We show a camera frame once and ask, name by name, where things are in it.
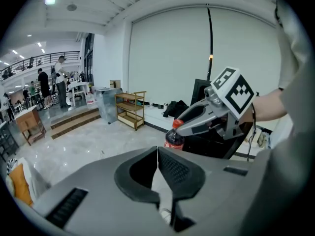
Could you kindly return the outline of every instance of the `trash can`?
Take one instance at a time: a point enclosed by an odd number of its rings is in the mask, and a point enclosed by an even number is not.
[[[98,88],[95,99],[100,116],[111,124],[117,121],[115,94],[122,93],[120,88]]]

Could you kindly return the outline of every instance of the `step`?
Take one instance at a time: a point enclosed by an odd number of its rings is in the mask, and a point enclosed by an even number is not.
[[[88,115],[84,115],[80,118],[76,118],[72,121],[66,122],[65,124],[59,127],[56,127],[51,131],[51,138],[56,139],[57,137],[64,135],[65,133],[68,133],[73,129],[81,127],[99,118],[100,118],[100,114],[99,114],[99,111],[97,110],[97,112],[93,112]]]
[[[54,121],[51,122],[51,129],[55,129],[57,127],[60,127],[61,125],[64,125],[70,121],[73,121],[75,119],[81,118],[83,116],[95,113],[98,111],[98,108],[94,108],[94,109],[88,109],[88,108],[84,108],[81,109],[77,112],[75,112],[74,110],[70,111],[69,114],[67,116],[63,116],[59,119],[56,119]]]

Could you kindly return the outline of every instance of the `balcony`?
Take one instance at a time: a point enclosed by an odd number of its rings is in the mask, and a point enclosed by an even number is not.
[[[67,61],[75,61],[79,60],[79,51],[73,52],[61,52],[61,53],[50,53],[44,54],[36,57],[31,57],[29,59],[24,59],[20,62],[17,62],[13,65],[6,67],[5,69],[1,70],[0,72],[0,81],[4,81],[12,76],[18,75],[23,71],[27,71],[28,69],[32,69],[35,67],[42,67],[43,65],[54,65],[57,63],[59,57],[61,55],[64,56],[65,62]]]

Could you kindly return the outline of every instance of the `black bag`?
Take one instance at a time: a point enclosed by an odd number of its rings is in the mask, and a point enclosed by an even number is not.
[[[172,116],[177,119],[178,116],[180,116],[187,108],[189,108],[189,106],[187,106],[182,100],[179,102],[172,101],[164,112],[163,117]]]

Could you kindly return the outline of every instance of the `ceiling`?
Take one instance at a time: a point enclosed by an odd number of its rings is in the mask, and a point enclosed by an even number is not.
[[[56,0],[54,5],[45,5],[44,0],[29,0],[2,40],[0,57],[12,49],[33,44],[35,38],[37,41],[47,41],[51,38],[62,39],[70,36],[75,39],[79,35],[78,32],[105,34],[110,27],[132,14],[135,19],[153,12],[152,6],[156,5],[155,10],[158,10],[158,3],[164,3],[160,8],[165,9],[212,1],[215,0],[181,0],[171,5],[170,0]],[[246,2],[256,6],[254,9],[257,14],[264,6],[268,8],[267,13],[270,13],[275,4],[275,0]],[[67,6],[72,4],[76,5],[76,10],[69,11]],[[33,39],[26,37],[29,34],[32,34]]]

